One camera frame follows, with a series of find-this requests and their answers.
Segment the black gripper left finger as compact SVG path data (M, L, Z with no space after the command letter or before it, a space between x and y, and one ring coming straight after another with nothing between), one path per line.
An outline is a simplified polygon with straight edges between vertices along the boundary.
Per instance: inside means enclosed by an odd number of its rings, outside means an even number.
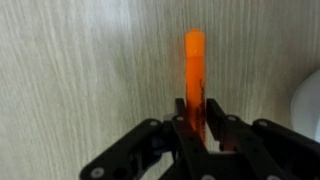
M79 180L140 180L166 153L173 164L160 180L214 180L210 154L186 121L181 98L175 100L173 115L143 120L85 165Z

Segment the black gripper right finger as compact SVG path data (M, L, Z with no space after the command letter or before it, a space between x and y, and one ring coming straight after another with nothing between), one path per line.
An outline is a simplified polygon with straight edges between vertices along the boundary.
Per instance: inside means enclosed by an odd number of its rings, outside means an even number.
M251 125L206 100L209 128L221 151L241 155L256 180L320 180L320 144L271 120Z

